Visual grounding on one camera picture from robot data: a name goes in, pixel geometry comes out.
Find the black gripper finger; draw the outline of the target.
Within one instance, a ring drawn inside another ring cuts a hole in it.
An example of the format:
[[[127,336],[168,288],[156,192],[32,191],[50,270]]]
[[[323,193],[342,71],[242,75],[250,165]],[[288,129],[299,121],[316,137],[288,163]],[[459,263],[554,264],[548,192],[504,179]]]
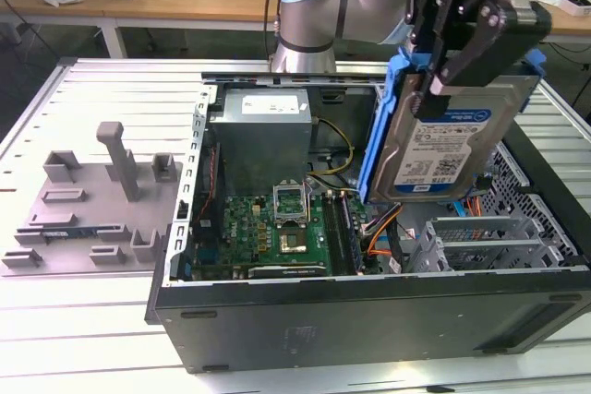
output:
[[[475,22],[436,24],[425,72],[415,91],[415,117],[440,117],[450,97],[445,89],[485,87],[504,65],[493,53],[505,31],[503,4],[488,0],[479,8]]]
[[[455,16],[455,0],[406,0],[405,23],[412,27],[406,41],[410,53],[429,53],[426,74],[429,85],[438,75],[445,55],[445,32]]]

